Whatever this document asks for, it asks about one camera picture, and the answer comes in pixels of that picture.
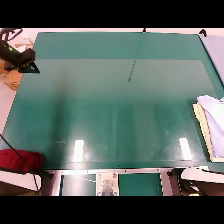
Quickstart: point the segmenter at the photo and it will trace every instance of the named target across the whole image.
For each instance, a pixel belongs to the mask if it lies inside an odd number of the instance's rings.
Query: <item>stack of folded cloth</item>
[[[212,162],[224,162],[224,98],[199,96],[193,104]]]

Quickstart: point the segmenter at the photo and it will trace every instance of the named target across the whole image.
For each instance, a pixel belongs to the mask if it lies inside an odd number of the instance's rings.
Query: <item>green table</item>
[[[197,35],[41,33],[34,49],[41,73],[24,75],[3,134],[43,153],[45,169],[224,170],[209,162],[192,110],[198,95],[224,96]],[[73,161],[76,140],[84,140],[82,162]]]

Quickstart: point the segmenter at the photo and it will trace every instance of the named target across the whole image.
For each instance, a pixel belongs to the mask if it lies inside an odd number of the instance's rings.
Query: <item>black clamp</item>
[[[199,32],[199,34],[204,34],[204,36],[207,37],[207,33],[206,33],[206,31],[205,31],[204,29],[202,29],[202,30]]]

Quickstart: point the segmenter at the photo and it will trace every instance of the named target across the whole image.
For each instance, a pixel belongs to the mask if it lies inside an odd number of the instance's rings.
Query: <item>table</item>
[[[224,96],[198,35],[40,33],[34,50],[41,73],[24,75],[3,134],[18,149],[43,153],[45,169],[208,165],[223,171],[209,162],[191,106],[197,94]],[[161,91],[158,75],[165,78]],[[183,158],[181,137],[191,161]],[[80,139],[84,159],[74,162]]]

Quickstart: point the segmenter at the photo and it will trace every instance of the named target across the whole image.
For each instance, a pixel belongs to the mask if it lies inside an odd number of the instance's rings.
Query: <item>green tabletop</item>
[[[224,96],[197,35],[41,33],[34,48],[41,73],[23,76],[3,134],[43,153],[46,169],[224,170],[209,162],[192,110],[199,95]],[[76,140],[84,141],[81,161]]]

